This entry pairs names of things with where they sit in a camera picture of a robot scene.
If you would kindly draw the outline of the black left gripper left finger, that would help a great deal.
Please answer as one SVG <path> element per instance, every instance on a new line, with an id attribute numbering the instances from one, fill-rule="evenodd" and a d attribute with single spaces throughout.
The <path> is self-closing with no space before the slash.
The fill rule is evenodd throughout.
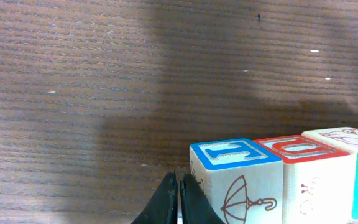
<path id="1" fill-rule="evenodd" d="M 178 182 L 174 172 L 168 172 L 143 211 L 131 224 L 177 224 Z"/>

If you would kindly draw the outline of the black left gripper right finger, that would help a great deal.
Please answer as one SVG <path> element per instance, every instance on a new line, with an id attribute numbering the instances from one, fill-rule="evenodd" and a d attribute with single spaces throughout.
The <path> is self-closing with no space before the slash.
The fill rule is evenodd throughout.
<path id="1" fill-rule="evenodd" d="M 180 181 L 183 224 L 224 224 L 191 174 Z"/>

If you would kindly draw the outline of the yellow sided wooden block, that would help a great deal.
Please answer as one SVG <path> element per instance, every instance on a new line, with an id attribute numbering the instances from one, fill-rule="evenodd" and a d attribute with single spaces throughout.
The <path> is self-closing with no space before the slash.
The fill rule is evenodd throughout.
<path id="1" fill-rule="evenodd" d="M 283 160 L 246 139 L 190 145 L 191 174 L 224 223 L 280 224 Z"/>

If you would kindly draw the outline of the blue sided wooden block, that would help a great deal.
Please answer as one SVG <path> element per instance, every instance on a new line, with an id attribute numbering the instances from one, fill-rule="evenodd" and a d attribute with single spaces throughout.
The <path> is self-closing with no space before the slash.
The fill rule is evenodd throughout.
<path id="1" fill-rule="evenodd" d="M 301 135 L 257 139 L 282 158 L 283 222 L 344 223 L 352 184 L 345 175 L 351 154 Z"/>

